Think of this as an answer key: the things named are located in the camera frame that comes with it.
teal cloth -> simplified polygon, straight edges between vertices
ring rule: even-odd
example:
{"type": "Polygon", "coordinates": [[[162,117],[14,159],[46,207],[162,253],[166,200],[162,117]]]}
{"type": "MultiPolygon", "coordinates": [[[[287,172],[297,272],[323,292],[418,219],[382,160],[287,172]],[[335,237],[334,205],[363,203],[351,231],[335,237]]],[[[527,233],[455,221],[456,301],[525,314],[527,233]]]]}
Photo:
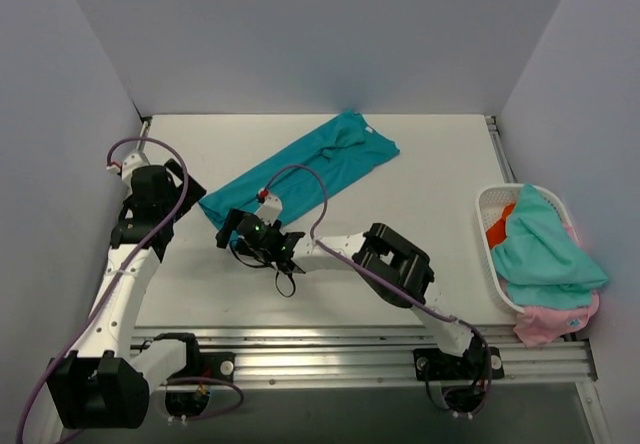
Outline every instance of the teal cloth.
{"type": "MultiPolygon", "coordinates": [[[[200,206],[220,229],[232,208],[255,212],[259,205],[256,194],[286,165],[303,164],[312,168],[325,182],[331,197],[399,152],[395,143],[372,129],[361,114],[344,112],[203,197],[200,206]]],[[[283,225],[295,221],[323,200],[315,177],[303,169],[283,173],[270,190],[282,201],[283,225]]]]}
{"type": "Polygon", "coordinates": [[[530,184],[507,218],[507,238],[493,248],[496,272],[519,306],[569,310],[591,304],[591,291],[608,280],[571,239],[558,213],[530,184]]]}

bolt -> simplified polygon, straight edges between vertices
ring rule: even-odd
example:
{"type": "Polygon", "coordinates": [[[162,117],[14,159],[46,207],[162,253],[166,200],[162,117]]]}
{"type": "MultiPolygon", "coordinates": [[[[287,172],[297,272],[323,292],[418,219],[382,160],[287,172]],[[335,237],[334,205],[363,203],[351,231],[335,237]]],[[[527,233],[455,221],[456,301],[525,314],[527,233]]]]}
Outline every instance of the bolt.
{"type": "Polygon", "coordinates": [[[499,356],[491,356],[491,369],[497,371],[502,367],[502,359],[499,356]]]}
{"type": "Polygon", "coordinates": [[[416,360],[416,369],[419,371],[423,370],[424,367],[429,363],[429,360],[426,357],[419,357],[416,360]]]}
{"type": "Polygon", "coordinates": [[[223,361],[222,364],[220,364],[220,374],[222,374],[223,376],[230,376],[231,374],[233,374],[234,369],[235,366],[231,361],[223,361]]]}

wire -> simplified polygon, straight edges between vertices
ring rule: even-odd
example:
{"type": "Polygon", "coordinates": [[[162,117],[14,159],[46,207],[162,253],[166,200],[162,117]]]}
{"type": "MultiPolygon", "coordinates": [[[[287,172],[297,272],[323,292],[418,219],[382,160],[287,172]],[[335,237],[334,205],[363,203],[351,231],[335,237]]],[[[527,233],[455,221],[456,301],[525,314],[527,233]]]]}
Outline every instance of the wire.
{"type": "MultiPolygon", "coordinates": [[[[202,374],[202,377],[211,377],[211,368],[210,367],[207,367],[207,370],[204,371],[204,374],[202,374]]],[[[203,381],[200,381],[200,384],[198,384],[198,391],[203,396],[207,394],[207,391],[204,388],[204,382],[203,381]]]]}
{"type": "MultiPolygon", "coordinates": [[[[236,409],[238,409],[244,403],[244,399],[245,399],[244,392],[242,392],[242,389],[240,389],[238,386],[236,386],[232,382],[221,381],[220,379],[213,379],[211,377],[198,377],[198,376],[176,377],[176,378],[167,380],[167,385],[170,385],[170,386],[180,385],[180,384],[199,384],[199,383],[205,383],[205,384],[217,385],[217,386],[225,386],[225,387],[228,387],[230,389],[233,389],[236,392],[236,394],[238,394],[238,401],[234,402],[230,406],[223,407],[222,409],[216,409],[216,410],[213,410],[211,412],[207,412],[206,414],[205,413],[200,414],[199,416],[188,417],[188,418],[186,418],[187,421],[204,421],[205,419],[211,419],[213,417],[218,417],[218,416],[221,416],[223,414],[227,414],[229,412],[235,411],[236,409]]],[[[160,411],[161,414],[164,414],[166,417],[173,417],[173,416],[169,415],[169,413],[166,411],[166,409],[162,409],[160,406],[157,406],[157,409],[158,409],[158,411],[160,411]]]]}
{"type": "MultiPolygon", "coordinates": [[[[485,349],[488,349],[488,344],[486,342],[483,342],[482,345],[483,347],[486,345],[485,349]]],[[[480,402],[482,402],[481,398],[484,396],[484,393],[486,392],[484,389],[484,381],[485,381],[484,373],[487,370],[486,359],[487,359],[487,355],[484,354],[484,359],[482,360],[478,368],[478,371],[476,373],[476,376],[474,377],[471,384],[466,386],[452,386],[452,387],[445,388],[443,390],[442,399],[449,407],[449,410],[452,410],[458,413],[464,413],[464,414],[474,410],[475,410],[475,413],[477,414],[480,411],[480,409],[477,409],[477,408],[480,402]]],[[[428,374],[426,370],[424,372],[424,379],[425,379],[425,385],[427,388],[427,396],[429,397],[429,399],[431,400],[431,402],[436,408],[442,409],[439,405],[437,405],[434,402],[431,396],[431,391],[429,388],[429,381],[428,381],[428,374]]]]}
{"type": "Polygon", "coordinates": [[[236,239],[235,241],[231,242],[229,244],[229,250],[231,251],[231,254],[233,254],[233,257],[236,258],[236,260],[240,263],[240,264],[244,264],[247,267],[251,267],[252,269],[264,269],[267,267],[270,267],[273,269],[273,266],[271,264],[269,264],[268,262],[264,262],[261,261],[260,259],[257,258],[257,256],[252,256],[253,259],[256,262],[259,262],[260,264],[250,264],[248,262],[243,261],[242,259],[240,259],[240,256],[238,256],[238,253],[236,252],[234,245],[238,242],[238,240],[236,239]]]}
{"type": "Polygon", "coordinates": [[[396,286],[394,286],[390,282],[387,282],[385,279],[381,278],[377,274],[374,274],[369,269],[366,269],[366,268],[360,266],[359,264],[356,264],[351,259],[343,256],[342,254],[334,251],[333,249],[331,249],[330,247],[325,245],[320,239],[317,239],[316,236],[315,236],[315,230],[318,227],[318,225],[322,222],[322,220],[324,219],[324,216],[327,214],[327,207],[329,205],[329,192],[327,191],[327,186],[325,185],[324,181],[322,180],[322,178],[320,177],[320,175],[316,171],[314,171],[310,167],[304,166],[302,164],[290,164],[288,166],[283,167],[278,172],[276,172],[271,177],[271,179],[269,179],[269,181],[267,182],[267,185],[264,188],[265,188],[265,190],[268,190],[269,187],[271,187],[271,185],[273,184],[275,179],[280,174],[282,174],[283,172],[285,172],[287,170],[290,170],[290,169],[302,169],[302,170],[305,170],[305,171],[311,173],[316,178],[316,180],[318,181],[318,184],[320,184],[320,187],[322,188],[322,196],[323,196],[322,212],[320,213],[320,217],[318,217],[318,219],[313,223],[313,225],[311,226],[311,229],[309,230],[309,236],[311,237],[311,240],[313,242],[315,242],[318,245],[318,247],[320,247],[325,252],[331,254],[336,259],[339,259],[342,262],[344,262],[345,264],[351,266],[359,274],[365,275],[365,276],[373,279],[376,283],[380,284],[382,287],[384,287],[388,291],[394,293],[396,296],[404,299],[405,301],[407,301],[411,305],[413,305],[413,306],[417,307],[418,309],[420,309],[421,311],[427,313],[429,316],[431,316],[431,317],[433,317],[435,319],[438,319],[439,321],[442,321],[442,322],[450,322],[450,323],[461,324],[461,325],[467,327],[468,329],[470,329],[473,334],[478,336],[478,338],[482,342],[482,345],[484,346],[484,349],[485,349],[485,352],[486,352],[486,356],[487,356],[486,357],[487,381],[486,381],[486,387],[485,387],[485,390],[484,390],[484,394],[482,396],[482,399],[481,399],[480,403],[478,404],[478,406],[473,411],[470,412],[470,414],[477,414],[478,412],[480,412],[483,409],[483,407],[485,406],[485,403],[486,403],[486,401],[487,401],[487,399],[489,397],[489,393],[491,392],[491,385],[492,385],[491,349],[489,348],[489,344],[487,343],[487,340],[484,338],[484,336],[482,335],[480,330],[476,326],[474,326],[473,324],[470,324],[470,323],[468,323],[468,322],[466,322],[466,321],[464,321],[462,319],[458,319],[456,316],[443,316],[442,314],[439,314],[439,313],[435,312],[434,310],[430,309],[429,307],[427,307],[426,305],[424,305],[420,301],[414,299],[409,294],[407,294],[406,292],[404,292],[401,289],[397,288],[396,286]]]}
{"type": "MultiPolygon", "coordinates": [[[[100,298],[100,300],[94,306],[93,310],[91,311],[91,314],[89,314],[89,317],[87,318],[85,323],[82,325],[81,329],[77,331],[76,334],[67,342],[67,344],[63,346],[62,350],[51,361],[49,366],[47,366],[47,369],[44,371],[44,374],[42,374],[42,376],[40,376],[40,378],[36,382],[36,385],[31,390],[31,393],[27,398],[27,401],[24,405],[24,408],[22,409],[22,413],[18,420],[18,429],[16,432],[16,444],[24,444],[24,430],[27,424],[27,418],[29,417],[29,413],[33,408],[33,405],[38,397],[38,394],[40,393],[42,388],[45,386],[47,379],[51,376],[51,374],[53,374],[54,370],[57,369],[57,367],[60,365],[60,363],[65,358],[69,350],[76,343],[76,341],[80,339],[80,337],[82,337],[84,332],[89,328],[89,326],[91,326],[91,324],[96,319],[96,317],[98,317],[98,315],[100,314],[100,312],[102,311],[106,303],[109,301],[111,294],[113,293],[113,290],[118,285],[118,282],[120,281],[122,274],[129,267],[129,265],[131,264],[131,261],[133,261],[133,258],[136,256],[136,254],[138,254],[138,252],[140,252],[140,250],[143,249],[149,243],[149,241],[151,241],[151,239],[153,239],[153,237],[158,232],[160,232],[160,230],[162,230],[162,228],[164,228],[167,224],[169,224],[169,222],[171,222],[171,220],[175,217],[176,213],[184,203],[185,198],[187,197],[187,188],[188,188],[189,180],[188,180],[187,166],[184,160],[182,159],[180,154],[178,154],[178,152],[175,149],[173,149],[171,146],[169,146],[168,144],[165,144],[162,141],[154,139],[152,137],[127,137],[125,139],[121,139],[117,141],[115,144],[113,144],[113,146],[111,146],[111,149],[109,149],[109,152],[107,153],[107,166],[111,166],[114,164],[111,158],[113,156],[113,152],[118,147],[128,142],[140,142],[140,141],[151,142],[160,147],[163,147],[164,149],[169,151],[171,154],[173,154],[176,160],[180,163],[180,166],[182,166],[182,170],[184,172],[182,192],[180,193],[180,197],[178,198],[176,205],[173,206],[173,209],[171,209],[171,211],[165,216],[165,218],[162,219],[162,221],[160,221],[160,223],[158,223],[156,227],[154,227],[151,231],[149,231],[149,233],[136,245],[136,247],[127,256],[127,258],[122,262],[119,269],[119,271],[121,272],[117,272],[116,274],[114,274],[113,279],[111,279],[111,282],[107,286],[105,292],[102,294],[102,297],[100,298]]],[[[58,441],[56,444],[66,444],[67,442],[70,442],[72,439],[75,439],[76,437],[78,437],[82,433],[82,431],[83,431],[82,429],[77,430],[71,433],[69,436],[65,437],[64,439],[58,441]]]]}
{"type": "Polygon", "coordinates": [[[285,299],[293,297],[293,295],[296,293],[296,281],[293,280],[293,276],[291,274],[285,274],[285,276],[289,278],[289,282],[291,283],[291,292],[289,294],[285,294],[284,292],[282,292],[282,289],[280,289],[280,285],[278,284],[278,276],[280,276],[280,271],[276,272],[276,291],[278,291],[278,294],[280,294],[285,299]]]}

laundry basket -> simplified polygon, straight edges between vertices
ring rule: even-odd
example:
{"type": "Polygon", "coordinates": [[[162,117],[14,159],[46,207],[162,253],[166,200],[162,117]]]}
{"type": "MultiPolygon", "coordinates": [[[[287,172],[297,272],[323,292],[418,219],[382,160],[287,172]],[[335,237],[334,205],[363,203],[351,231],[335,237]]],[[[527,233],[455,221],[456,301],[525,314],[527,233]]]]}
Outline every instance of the laundry basket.
{"type": "MultiPolygon", "coordinates": [[[[478,226],[476,226],[476,228],[478,230],[478,238],[482,243],[480,248],[484,250],[484,252],[482,252],[484,281],[487,284],[489,295],[496,306],[511,313],[523,313],[524,309],[511,302],[500,286],[496,269],[491,259],[491,250],[487,242],[486,232],[487,229],[502,217],[504,208],[518,200],[522,186],[523,184],[499,184],[489,186],[481,190],[476,199],[476,213],[478,215],[478,226]]],[[[558,196],[542,187],[535,187],[542,197],[553,206],[560,216],[562,223],[573,227],[567,210],[558,196]]]]}

metal frame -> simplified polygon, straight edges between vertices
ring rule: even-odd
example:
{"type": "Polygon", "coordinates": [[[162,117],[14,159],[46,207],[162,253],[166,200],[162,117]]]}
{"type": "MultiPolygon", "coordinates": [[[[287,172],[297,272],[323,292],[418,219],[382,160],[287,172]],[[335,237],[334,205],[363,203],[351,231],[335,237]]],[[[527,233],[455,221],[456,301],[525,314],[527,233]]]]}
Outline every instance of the metal frame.
{"type": "MultiPolygon", "coordinates": [[[[497,120],[487,130],[505,182],[516,182],[500,141],[497,120]]],[[[132,352],[163,332],[191,332],[203,352],[232,350],[235,383],[243,389],[327,389],[416,387],[412,351],[434,348],[420,326],[339,328],[159,328],[137,327],[132,352]]],[[[593,381],[597,378],[590,344],[558,339],[543,348],[526,348],[510,326],[480,329],[500,349],[505,379],[513,384],[575,383],[596,444],[610,444],[593,381]]]]}

